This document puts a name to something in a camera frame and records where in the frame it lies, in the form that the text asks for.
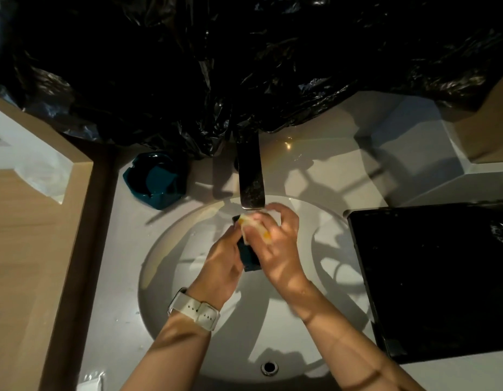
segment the drain ring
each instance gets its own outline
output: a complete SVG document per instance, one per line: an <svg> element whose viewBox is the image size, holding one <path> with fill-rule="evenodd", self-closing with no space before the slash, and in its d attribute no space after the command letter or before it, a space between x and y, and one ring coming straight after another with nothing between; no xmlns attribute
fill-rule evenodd
<svg viewBox="0 0 503 391"><path fill-rule="evenodd" d="M261 365L260 370L264 376L274 376L279 371L279 366L276 362L268 361Z"/></svg>

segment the sink basin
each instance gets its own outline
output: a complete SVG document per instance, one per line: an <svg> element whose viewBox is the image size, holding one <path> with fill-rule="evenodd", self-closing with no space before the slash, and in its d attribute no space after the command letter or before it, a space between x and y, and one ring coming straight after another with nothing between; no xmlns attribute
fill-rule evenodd
<svg viewBox="0 0 503 391"><path fill-rule="evenodd" d="M268 195L266 202L283 203L299 215L298 248L304 272L357 329L363 330L369 302L346 222L294 198ZM190 212L157 239L141 268L138 293L141 316L153 338L167 319L172 297L193 282L211 245L242 211L238 197L216 202ZM273 376L261 370L268 362L278 367ZM240 384L302 375L329 377L304 324L261 270L244 273L222 308L201 374Z"/></svg>

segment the clear plastic sheet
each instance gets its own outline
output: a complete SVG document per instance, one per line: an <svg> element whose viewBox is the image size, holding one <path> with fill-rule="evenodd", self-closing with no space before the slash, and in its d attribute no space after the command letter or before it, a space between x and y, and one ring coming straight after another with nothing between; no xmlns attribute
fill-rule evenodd
<svg viewBox="0 0 503 391"><path fill-rule="evenodd" d="M86 140L213 156L359 90L476 110L503 0L0 0L0 96Z"/></svg>

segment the black faucet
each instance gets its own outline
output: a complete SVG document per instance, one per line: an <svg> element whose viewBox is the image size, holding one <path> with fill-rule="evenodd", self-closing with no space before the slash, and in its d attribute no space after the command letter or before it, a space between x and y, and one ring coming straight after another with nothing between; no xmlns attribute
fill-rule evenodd
<svg viewBox="0 0 503 391"><path fill-rule="evenodd" d="M237 144L240 205L245 210L263 209L266 203L260 162L259 133Z"/></svg>

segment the watch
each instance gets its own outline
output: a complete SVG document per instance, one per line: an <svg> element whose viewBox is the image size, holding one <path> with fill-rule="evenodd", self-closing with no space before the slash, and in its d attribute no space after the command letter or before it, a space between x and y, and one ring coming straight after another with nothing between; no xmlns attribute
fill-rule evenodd
<svg viewBox="0 0 503 391"><path fill-rule="evenodd" d="M220 312L206 302L199 302L198 300L185 295L186 288L181 288L175 294L175 297L168 306L168 315L171 315L173 310L190 317L193 322L202 328L212 331L217 325L217 321L221 316Z"/></svg>

